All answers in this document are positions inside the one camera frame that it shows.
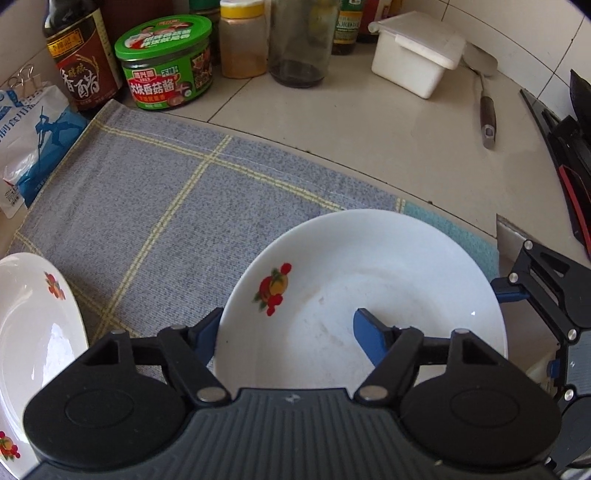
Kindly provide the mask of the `white fruit-pattern plate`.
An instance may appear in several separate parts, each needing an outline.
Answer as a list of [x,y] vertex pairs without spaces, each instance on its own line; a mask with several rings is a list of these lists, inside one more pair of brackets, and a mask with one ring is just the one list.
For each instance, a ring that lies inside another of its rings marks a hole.
[[356,390],[373,368],[353,334],[362,308],[387,326],[466,328],[508,350],[500,305],[464,248],[400,213],[349,210],[290,229],[250,263],[223,309],[214,374],[231,392]]
[[23,426],[29,401],[88,348],[75,297],[43,257],[1,260],[1,465],[22,479],[38,461]]

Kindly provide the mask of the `grey checked kitchen towel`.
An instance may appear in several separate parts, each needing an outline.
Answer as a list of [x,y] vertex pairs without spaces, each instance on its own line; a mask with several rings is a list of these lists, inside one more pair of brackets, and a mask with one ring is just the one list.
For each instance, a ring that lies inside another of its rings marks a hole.
[[87,337],[191,325],[228,298],[250,263],[304,222],[349,210],[421,220],[456,241],[489,283],[482,237],[372,184],[290,152],[108,104],[62,160],[9,251],[66,278]]

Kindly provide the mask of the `black gas stove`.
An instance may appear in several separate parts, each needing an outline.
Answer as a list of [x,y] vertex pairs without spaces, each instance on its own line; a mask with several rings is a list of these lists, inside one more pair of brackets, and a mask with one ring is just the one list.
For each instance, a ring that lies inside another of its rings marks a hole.
[[520,95],[554,164],[573,235],[590,257],[590,83],[570,70],[569,96],[575,116],[563,119],[527,90]]

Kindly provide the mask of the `white plastic lidded box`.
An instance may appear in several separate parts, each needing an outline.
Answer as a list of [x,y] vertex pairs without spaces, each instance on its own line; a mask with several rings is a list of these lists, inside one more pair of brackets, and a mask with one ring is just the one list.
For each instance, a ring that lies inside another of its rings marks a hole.
[[418,11],[370,23],[369,31],[378,36],[372,72],[423,99],[458,67],[467,44],[452,26]]

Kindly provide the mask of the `blue white salt bag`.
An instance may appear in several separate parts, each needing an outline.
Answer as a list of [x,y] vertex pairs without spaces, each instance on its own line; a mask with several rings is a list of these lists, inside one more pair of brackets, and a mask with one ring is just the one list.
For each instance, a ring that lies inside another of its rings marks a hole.
[[55,85],[44,83],[23,98],[12,89],[1,92],[1,212],[7,218],[32,204],[86,125]]

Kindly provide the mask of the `green lidded sauce jar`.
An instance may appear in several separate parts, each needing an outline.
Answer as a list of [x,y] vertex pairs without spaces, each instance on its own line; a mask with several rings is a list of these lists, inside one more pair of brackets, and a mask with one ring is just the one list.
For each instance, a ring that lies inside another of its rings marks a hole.
[[150,20],[115,43],[131,97],[143,110],[189,103],[211,87],[211,20],[179,14]]

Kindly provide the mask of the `metal binder clip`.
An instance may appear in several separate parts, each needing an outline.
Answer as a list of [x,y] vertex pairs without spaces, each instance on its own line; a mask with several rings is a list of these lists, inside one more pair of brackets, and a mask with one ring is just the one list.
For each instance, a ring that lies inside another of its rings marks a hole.
[[13,90],[19,98],[25,98],[41,90],[43,83],[41,76],[35,73],[34,65],[27,64],[8,79],[8,88]]

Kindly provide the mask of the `oil bottle yellow label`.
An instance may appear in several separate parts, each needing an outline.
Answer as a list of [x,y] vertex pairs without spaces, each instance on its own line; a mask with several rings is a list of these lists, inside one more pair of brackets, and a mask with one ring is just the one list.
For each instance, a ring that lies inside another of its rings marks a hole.
[[332,55],[349,55],[356,46],[363,18],[363,0],[342,0],[332,40]]

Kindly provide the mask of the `yellow spice jar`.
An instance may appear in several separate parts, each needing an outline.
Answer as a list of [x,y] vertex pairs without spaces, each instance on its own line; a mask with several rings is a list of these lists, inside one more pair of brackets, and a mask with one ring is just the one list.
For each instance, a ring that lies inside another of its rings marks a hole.
[[259,0],[221,1],[218,24],[221,73],[247,79],[266,73],[266,11]]

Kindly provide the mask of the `clear glass bottle red cap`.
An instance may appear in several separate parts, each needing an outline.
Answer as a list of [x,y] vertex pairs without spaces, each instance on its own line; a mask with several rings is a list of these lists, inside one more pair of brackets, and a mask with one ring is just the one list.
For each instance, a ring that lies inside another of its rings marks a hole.
[[328,73],[338,1],[273,1],[270,10],[270,75],[290,88],[311,88]]

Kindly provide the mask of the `dark vinegar bottle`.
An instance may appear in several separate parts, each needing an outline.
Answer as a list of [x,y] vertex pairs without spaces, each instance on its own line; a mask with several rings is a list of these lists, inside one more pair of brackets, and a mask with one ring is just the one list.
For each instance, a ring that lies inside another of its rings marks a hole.
[[47,49],[74,105],[94,117],[122,88],[99,1],[48,0],[43,24]]

